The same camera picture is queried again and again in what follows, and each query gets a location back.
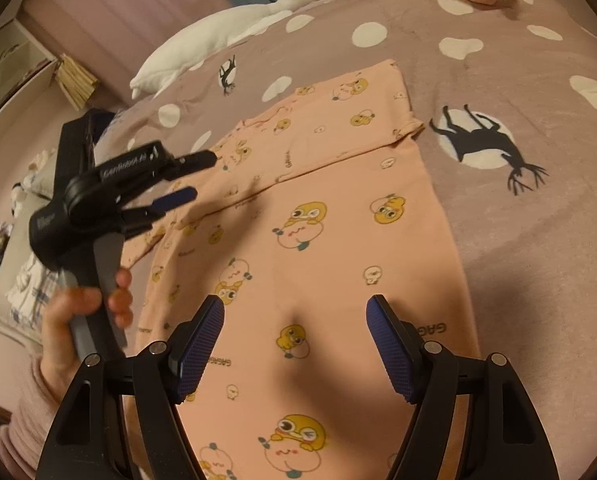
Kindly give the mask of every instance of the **cartoon print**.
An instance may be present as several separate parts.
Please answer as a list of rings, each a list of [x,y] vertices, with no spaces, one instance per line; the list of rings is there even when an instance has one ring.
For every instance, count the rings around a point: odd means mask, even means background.
[[[368,285],[376,285],[381,276],[383,276],[383,269],[377,265],[368,267],[363,271],[363,278],[365,278],[365,283]]]
[[[463,117],[460,116],[462,110],[451,110],[450,112],[447,106],[443,106],[446,128],[441,127],[440,121],[436,126],[433,119],[429,120],[429,126],[440,136],[439,142],[441,139],[449,141],[456,160],[480,169],[500,168],[505,163],[508,164],[511,167],[511,172],[507,178],[507,189],[515,196],[518,195],[519,190],[521,192],[525,192],[526,189],[533,191],[538,189],[540,184],[545,184],[543,176],[549,176],[545,168],[528,164],[525,161],[511,132],[502,123],[488,115],[472,113],[469,105],[464,105],[463,109],[469,120],[476,124],[475,129],[470,129],[469,125],[462,120]],[[519,180],[523,176],[523,170],[528,170],[534,175],[534,189]]]
[[[389,158],[386,158],[383,162],[380,163],[380,167],[384,170],[387,170],[391,168],[395,162],[396,159],[393,156],[390,156]]]
[[[379,224],[396,222],[405,212],[405,199],[402,196],[388,195],[374,200],[369,208],[374,213],[374,220]]]
[[[347,101],[347,99],[351,99],[352,96],[363,93],[368,86],[369,83],[367,82],[367,79],[365,79],[364,77],[356,79],[351,83],[342,84],[338,88],[335,88],[333,90],[333,96],[331,100]]]
[[[170,303],[173,303],[174,301],[176,301],[176,298],[178,298],[178,295],[181,292],[181,285],[175,285],[174,288],[172,289],[172,291],[169,294],[169,297],[167,298],[169,300]]]
[[[251,278],[250,264],[245,260],[232,258],[228,266],[220,273],[214,293],[223,300],[225,305],[229,305],[236,299],[243,280],[251,280]]]
[[[278,243],[287,249],[303,251],[310,242],[323,232],[323,219],[327,206],[323,202],[308,202],[292,211],[282,229],[272,229],[278,236]]]
[[[291,126],[291,124],[291,119],[281,119],[280,121],[278,121],[278,123],[276,123],[276,126],[274,126],[274,135],[278,135],[283,130],[288,129]]]
[[[227,193],[223,195],[223,198],[229,198],[231,196],[234,196],[235,194],[238,194],[238,186],[236,184],[229,188]]]
[[[219,281],[226,283],[227,285],[233,285],[236,282],[242,282],[245,280],[251,280],[253,276],[250,274],[250,264],[245,260],[232,258],[229,260],[229,264],[220,273]]]
[[[210,243],[210,245],[216,245],[217,243],[219,243],[224,233],[225,231],[223,231],[223,228],[220,225],[217,225],[214,228],[214,230],[210,233],[210,238],[208,238],[208,242]]]
[[[214,294],[216,294],[225,306],[232,304],[232,301],[236,299],[238,295],[238,289],[241,288],[243,282],[236,282],[233,285],[227,285],[227,283],[218,283],[214,288]]]
[[[157,265],[152,269],[152,281],[157,283],[163,275],[163,266]]]
[[[291,359],[304,359],[309,355],[309,343],[307,333],[299,324],[293,324],[280,331],[280,337],[276,339],[276,345],[283,352],[285,357]]]
[[[196,229],[198,229],[199,224],[200,222],[192,222],[190,224],[185,225],[185,227],[182,229],[182,233],[185,236],[192,236],[196,232]]]
[[[269,440],[262,436],[258,440],[270,465],[295,479],[321,465],[319,451],[325,446],[326,433],[323,425],[310,416],[287,415],[278,421]]]
[[[366,126],[371,123],[374,117],[376,116],[372,110],[363,110],[360,114],[354,115],[349,120],[349,124],[352,126]]]
[[[198,465],[208,480],[236,480],[232,458],[214,442],[201,448]]]
[[[246,143],[246,140],[239,140],[234,152],[223,158],[224,171],[232,171],[252,154],[252,149]]]
[[[238,394],[238,386],[236,386],[235,384],[227,384],[227,398],[229,400],[236,400]]]
[[[313,86],[301,86],[300,88],[296,89],[296,95],[307,95],[307,94],[313,94],[315,91],[315,88]]]
[[[223,89],[223,95],[228,96],[236,85],[234,84],[236,78],[236,56],[224,62],[218,69],[218,84]]]

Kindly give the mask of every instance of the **finger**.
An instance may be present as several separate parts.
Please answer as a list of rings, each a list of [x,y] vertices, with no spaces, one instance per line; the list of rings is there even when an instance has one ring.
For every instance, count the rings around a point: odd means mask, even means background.
[[[125,267],[120,267],[116,272],[116,283],[120,288],[130,288],[132,273]]]
[[[88,316],[101,306],[98,288],[74,286],[59,290],[48,304],[45,320],[53,326],[65,325],[73,316]]]
[[[117,288],[112,292],[107,300],[108,308],[115,314],[123,314],[130,310],[134,300],[130,291],[126,288]]]
[[[132,314],[131,310],[124,312],[123,314],[117,314],[114,317],[114,321],[116,322],[116,326],[118,328],[127,328],[132,324],[134,320],[134,314]]]

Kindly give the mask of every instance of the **pink sleeve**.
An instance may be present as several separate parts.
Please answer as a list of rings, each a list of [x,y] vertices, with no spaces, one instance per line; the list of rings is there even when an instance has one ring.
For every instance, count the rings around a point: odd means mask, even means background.
[[[58,403],[40,374],[40,358],[24,377],[21,400],[8,426],[0,429],[0,459],[16,480],[33,479]]]

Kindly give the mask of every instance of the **white cloth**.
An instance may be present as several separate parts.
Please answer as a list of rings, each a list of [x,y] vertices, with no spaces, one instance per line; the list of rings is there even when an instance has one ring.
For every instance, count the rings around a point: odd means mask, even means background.
[[[31,253],[16,276],[16,283],[6,295],[12,305],[13,322],[40,330],[42,310],[54,294],[56,282],[56,274],[47,270]]]

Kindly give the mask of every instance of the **blanket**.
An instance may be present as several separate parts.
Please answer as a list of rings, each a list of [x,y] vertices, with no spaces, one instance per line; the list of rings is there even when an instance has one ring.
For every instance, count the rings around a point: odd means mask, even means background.
[[[152,139],[174,153],[210,147],[296,89],[386,59],[426,125],[416,144],[483,354],[511,360],[561,477],[579,478],[597,453],[597,38],[554,0],[336,0],[299,12],[125,112],[107,155]]]

